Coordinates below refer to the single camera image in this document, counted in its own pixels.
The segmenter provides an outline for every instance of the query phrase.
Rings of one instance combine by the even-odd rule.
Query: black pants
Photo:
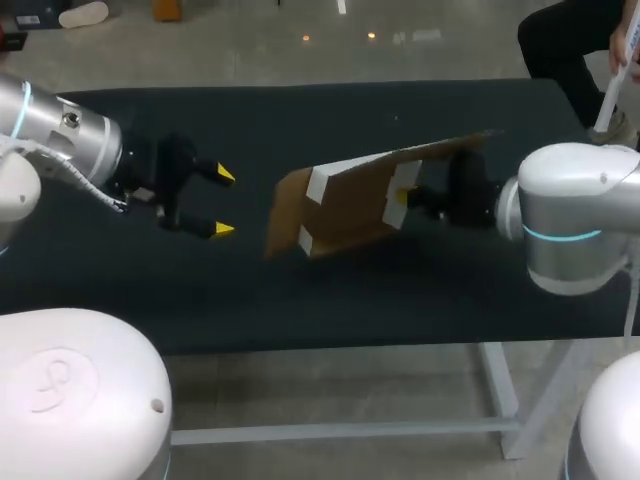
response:
[[[564,0],[528,16],[518,41],[531,78],[558,82],[585,128],[593,127],[604,100],[584,55],[609,49],[624,0]]]

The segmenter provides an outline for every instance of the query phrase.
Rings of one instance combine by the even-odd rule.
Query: gray floor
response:
[[[545,0],[184,0],[186,20],[156,24],[151,0],[125,0],[117,17],[77,31],[29,37],[0,69],[54,91],[282,85],[394,79],[524,77],[515,34]],[[369,39],[368,33],[375,33]],[[607,80],[602,55],[588,59]],[[640,120],[640,87],[623,107]],[[593,342],[579,386],[530,458],[504,462],[488,435],[285,442],[176,449],[171,478],[557,478],[568,431],[593,378],[623,353]],[[548,348],[507,345],[526,393]],[[475,348],[467,345],[274,352],[167,359],[176,427],[324,420],[402,420],[488,413]]]

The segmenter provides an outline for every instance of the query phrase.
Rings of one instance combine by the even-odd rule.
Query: metal table frame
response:
[[[319,438],[501,432],[507,460],[524,458],[564,395],[575,385],[585,351],[583,340],[555,341],[533,385],[520,405],[502,343],[479,345],[496,416],[433,422],[323,423],[174,431],[173,446],[266,442]]]

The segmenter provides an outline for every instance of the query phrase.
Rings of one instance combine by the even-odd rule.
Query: cardboard flap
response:
[[[276,185],[266,257],[298,243],[310,256],[331,253],[392,233],[404,220],[399,208],[388,208],[395,184],[415,181],[420,161],[448,160],[462,149],[482,146],[494,133],[475,133],[290,172]],[[397,170],[411,162],[418,163]]]

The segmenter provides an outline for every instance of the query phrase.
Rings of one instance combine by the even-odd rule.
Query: white shoe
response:
[[[62,12],[58,21],[64,28],[86,27],[104,22],[109,16],[109,7],[104,2],[90,2]]]

